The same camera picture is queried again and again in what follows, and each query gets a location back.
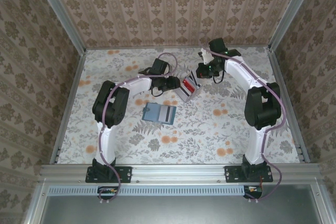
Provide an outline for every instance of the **cable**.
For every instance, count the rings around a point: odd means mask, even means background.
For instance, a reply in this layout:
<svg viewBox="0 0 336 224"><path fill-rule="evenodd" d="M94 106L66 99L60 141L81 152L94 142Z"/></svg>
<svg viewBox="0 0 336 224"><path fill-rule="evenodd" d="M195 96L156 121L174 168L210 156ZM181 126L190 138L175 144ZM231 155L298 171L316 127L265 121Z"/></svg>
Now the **cable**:
<svg viewBox="0 0 336 224"><path fill-rule="evenodd" d="M262 188L263 188L263 187L262 187L262 186L263 186L262 184L263 184L262 176L260 176L260 184L259 184L259 186L261 187L261 191L263 190L263 189L262 189Z"/></svg>
<svg viewBox="0 0 336 224"><path fill-rule="evenodd" d="M265 83L263 83L243 62L241 62L240 60L238 60L238 59L236 59L236 58L232 58L232 57L229 57L229 56L227 56L227 55L221 55L221 54L218 54L218 53L216 53L216 52L213 52L213 51L211 51L211 50L209 50L209 49L207 49L207 48L205 48L200 42L199 42L199 45L205 50L205 51L207 51L207 52L209 52L210 54L213 54L213 55L216 55L216 56L220 56L220 57L223 57L223 58L226 58L226 59L230 59L230 60L232 60L232 61L234 61L234 62L236 62L236 63L238 63L238 64L240 64L243 68L245 68L245 70L258 82L258 83L260 83L263 87L265 87L266 88L266 90L268 90L268 92L270 92L274 97L275 97L275 99L279 102L279 104L280 104L280 106L281 106L281 110L282 110L282 114L284 115L284 117L282 118L282 121L281 121L281 123L279 124L279 125L275 125L275 126L273 126L273 127L271 127L271 128L268 128L268 129L266 129L265 130L265 133L264 133L264 138L263 138L263 143L262 143L262 147L261 147L261 156L262 156L262 158L266 161L266 163L268 163L270 166L272 166L275 170L277 170L278 171L278 173L279 173L279 180L278 180L278 182L277 182L277 184L275 185L275 187L273 188L273 190L269 193L269 194L267 194L267 195L265 195L265 196L263 196L262 198L259 198L259 199L255 199L254 197L252 197L251 195L248 195L248 194L246 194L247 196L249 196L249 197L251 197L252 199L254 199L255 201L258 201L258 200L263 200L263 199L266 199L266 198L268 198L271 194L273 194L274 193L274 191L279 187L279 185L280 185L280 183L281 183L281 180L282 180L282 173L281 173L281 171L280 171L280 169L276 166L276 165L274 165L274 164L272 164L268 159L266 159L265 158L265 156L264 156L264 150L265 150L265 144L266 144L266 138L267 138L267 134L268 134L268 132L270 132L270 131L272 131L272 130L275 130L275 129L278 129L278 128L280 128L280 127L282 127L284 124L285 124L285 122L286 122L286 110L285 110L285 106L284 106L284 104L282 103L282 101L281 101L281 99L280 99L280 97L278 97L278 95L270 88L270 87L268 87Z"/></svg>
<svg viewBox="0 0 336 224"><path fill-rule="evenodd" d="M150 77L165 77L165 76L170 76L171 74L173 74L173 73L176 71L176 69L177 69L177 65L178 65L176 56L173 55L173 54L170 53L170 52L163 52L163 53L161 53L161 54L158 56L158 58L160 58L162 55L171 55L171 56L174 57L174 59L175 59L175 63L176 63L176 64L175 64L175 68L173 69L173 71L168 72L168 73L165 73L165 74L162 74L162 75L159 75L159 76L154 76L154 75L150 75L150 76L137 76L137 77L131 78L131 79L127 80L127 81L120 82L120 83L118 83L117 85L114 86L114 88L111 90L109 96L108 96L107 99L106 99L106 103L105 103L105 106L104 106L104 109L103 109L103 114L102 114L102 124L103 124L103 126L102 126L102 128L101 128L101 131L100 131L100 133L99 133L99 137L98 137L98 147L99 147L99 154L100 154L101 159L102 159L103 162L104 162L104 163L105 163L105 164L106 164L106 165L107 165L107 166L114 172L114 174L116 175L116 177L117 177L117 179L118 179L118 189L117 189L117 191L115 192L115 194L112 196L112 198L111 198L110 200L115 199L115 197L117 196L117 194L118 194L118 192L119 192L119 190L120 190L120 187L121 187L121 180L120 180L119 174L117 173L116 169L115 169L113 166L111 166L111 165L106 161L106 159L104 158L104 156L103 156L103 151L102 151L102 149L101 149L101 136L102 136L102 134L103 134L103 132L104 132L104 129L105 129L105 115L106 115L107 106L109 105L110 99L111 99L113 93L116 91L116 89L117 89L118 87L120 87L120 86L122 86L122 85L124 85L124 84L126 84L126 83L128 83L128 82L130 82L130 81L136 80L136 79L138 79L138 78L141 79L141 78L150 78ZM103 199L101 198L101 193L102 193L103 191L104 191L104 190L101 190L101 192L99 193L99 196L98 196L99 199L100 199L101 201L103 200Z"/></svg>
<svg viewBox="0 0 336 224"><path fill-rule="evenodd" d="M152 94L152 96L154 96L154 97L160 97L160 96L162 96L162 94L163 94L163 91L162 91L162 93L161 94L158 94L158 95L154 95L153 94L153 87L151 88L151 94Z"/></svg>
<svg viewBox="0 0 336 224"><path fill-rule="evenodd" d="M225 71L223 70L222 78L221 78L221 80L220 80L219 82L216 82L216 81L215 81L215 77L212 76L212 80L214 81L214 83L219 84L219 83L221 83L221 82L224 80L224 72L225 72Z"/></svg>

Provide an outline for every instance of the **black mounting plate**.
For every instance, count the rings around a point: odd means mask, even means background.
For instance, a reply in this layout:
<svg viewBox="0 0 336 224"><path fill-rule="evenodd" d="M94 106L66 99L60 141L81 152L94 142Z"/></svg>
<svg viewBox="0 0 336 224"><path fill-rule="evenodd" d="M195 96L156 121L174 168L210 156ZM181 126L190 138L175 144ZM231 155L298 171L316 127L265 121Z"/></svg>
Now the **black mounting plate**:
<svg viewBox="0 0 336 224"><path fill-rule="evenodd" d="M108 179L98 179L91 172L93 169L90 166L86 173L85 182L86 183L118 183L118 179L116 176L113 176L111 180ZM132 166L115 166L114 169L119 174L120 180L122 183L130 183L132 178Z"/></svg>
<svg viewBox="0 0 336 224"><path fill-rule="evenodd" d="M264 169L261 173L261 177L263 179L262 182L273 182L272 173L268 175L268 173L271 172L271 168L269 166L266 166L266 168L267 169ZM224 166L224 171L227 183L260 182L260 178L256 178L255 180L247 180L241 165Z"/></svg>

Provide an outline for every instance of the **floral wallpaper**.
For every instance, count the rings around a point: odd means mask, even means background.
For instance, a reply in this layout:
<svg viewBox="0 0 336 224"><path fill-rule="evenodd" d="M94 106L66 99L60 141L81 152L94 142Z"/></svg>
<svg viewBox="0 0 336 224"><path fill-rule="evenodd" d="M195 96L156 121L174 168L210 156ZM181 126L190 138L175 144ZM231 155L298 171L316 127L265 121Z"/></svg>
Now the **floral wallpaper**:
<svg viewBox="0 0 336 224"><path fill-rule="evenodd" d="M266 48L237 48L248 65L262 78L274 81ZM92 114L101 84L120 82L149 67L162 52L177 56L180 79L196 69L199 48L88 50L58 164L91 164L97 150L98 128ZM164 60L174 65L171 56ZM201 79L199 94L184 103L171 90L160 97L151 91L128 100L116 135L118 164L227 164L242 162L249 142L245 121L246 93L229 74L215 84ZM147 102L176 106L173 125L141 120ZM266 156L275 163L298 163L288 124L271 132Z"/></svg>
<svg viewBox="0 0 336 224"><path fill-rule="evenodd" d="M99 48L198 45L200 32L201 41L265 45L290 0L61 1L86 47Z"/></svg>
<svg viewBox="0 0 336 224"><path fill-rule="evenodd" d="M25 216L78 60L47 0L0 0L0 223Z"/></svg>
<svg viewBox="0 0 336 224"><path fill-rule="evenodd" d="M336 0L304 0L276 55L310 158L336 203Z"/></svg>

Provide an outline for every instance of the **perforated strip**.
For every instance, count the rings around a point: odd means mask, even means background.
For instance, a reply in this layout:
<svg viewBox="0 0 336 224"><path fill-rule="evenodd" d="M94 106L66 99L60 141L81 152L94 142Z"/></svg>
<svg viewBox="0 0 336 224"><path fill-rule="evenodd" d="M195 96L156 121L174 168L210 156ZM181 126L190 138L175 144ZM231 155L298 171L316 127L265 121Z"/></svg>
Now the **perforated strip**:
<svg viewBox="0 0 336 224"><path fill-rule="evenodd" d="M98 186L51 186L48 196L97 196ZM244 195L244 186L124 186L120 196Z"/></svg>

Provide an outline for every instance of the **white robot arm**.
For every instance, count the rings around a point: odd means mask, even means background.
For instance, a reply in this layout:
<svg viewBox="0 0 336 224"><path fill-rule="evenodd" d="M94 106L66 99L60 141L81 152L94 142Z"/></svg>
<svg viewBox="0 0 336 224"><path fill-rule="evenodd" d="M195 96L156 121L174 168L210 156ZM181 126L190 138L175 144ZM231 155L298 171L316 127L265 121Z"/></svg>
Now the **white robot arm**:
<svg viewBox="0 0 336 224"><path fill-rule="evenodd" d="M134 81L128 82L122 86L121 88L126 88L129 90L129 96L132 97L138 93L143 91L150 90L152 80L149 77L136 79ZM103 124L102 122L97 122L98 133L101 131ZM105 127L104 132L101 136L101 150L103 151L104 158L106 161L111 164L115 160L115 139L117 133L118 126L113 125L110 128ZM96 156L94 157L98 163L104 164L99 150L97 150Z"/></svg>
<svg viewBox="0 0 336 224"><path fill-rule="evenodd" d="M236 178L244 177L247 181L258 181L260 176L264 177L270 171L262 157L262 152L268 140L268 135L265 135L265 132L268 132L268 129L275 125L281 116L281 106L277 98L272 95L274 93L280 97L279 85L275 82L267 83L260 78L247 66L236 49L228 50L225 47L223 39L218 38L210 41L209 47L209 52L201 49L201 52L198 53L204 62L198 64L197 77L212 77L215 83L220 83L224 78L224 73L227 72L247 93L244 114L250 125L249 143L239 168L243 175L239 174L238 170L235 173L238 174ZM216 82L214 77L218 77L221 71L223 72L222 79L220 82Z"/></svg>

